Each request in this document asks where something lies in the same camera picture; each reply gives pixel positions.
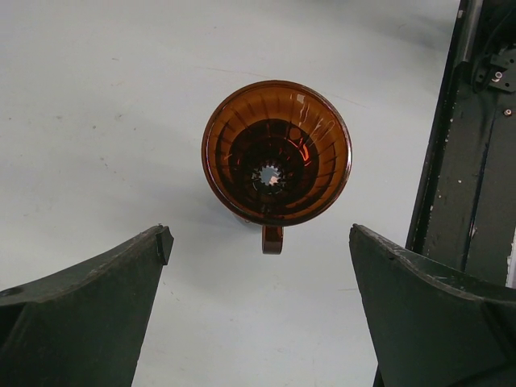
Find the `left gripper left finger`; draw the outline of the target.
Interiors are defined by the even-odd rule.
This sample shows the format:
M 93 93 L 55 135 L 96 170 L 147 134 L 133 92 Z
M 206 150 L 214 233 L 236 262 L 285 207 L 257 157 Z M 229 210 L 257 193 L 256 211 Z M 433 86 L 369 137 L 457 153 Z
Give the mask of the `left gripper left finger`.
M 1 292 L 3 386 L 130 386 L 174 238 L 158 225 Z

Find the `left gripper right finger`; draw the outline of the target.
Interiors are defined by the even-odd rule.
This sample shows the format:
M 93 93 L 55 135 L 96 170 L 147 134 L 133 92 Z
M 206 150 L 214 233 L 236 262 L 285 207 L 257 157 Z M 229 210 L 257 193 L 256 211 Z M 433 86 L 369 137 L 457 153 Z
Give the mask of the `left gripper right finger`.
M 513 386 L 515 291 L 355 224 L 349 247 L 385 386 Z

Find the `amber plastic coffee dripper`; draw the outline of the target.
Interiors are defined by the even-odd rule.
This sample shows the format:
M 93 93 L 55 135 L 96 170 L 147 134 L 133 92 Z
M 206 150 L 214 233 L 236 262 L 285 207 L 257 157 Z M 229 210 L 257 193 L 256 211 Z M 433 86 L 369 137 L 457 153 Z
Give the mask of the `amber plastic coffee dripper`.
M 336 201 L 352 170 L 342 115 L 292 81 L 258 81 L 226 97 L 206 124 L 201 152 L 213 193 L 235 216 L 261 227 L 269 255 L 281 254 L 285 227 Z

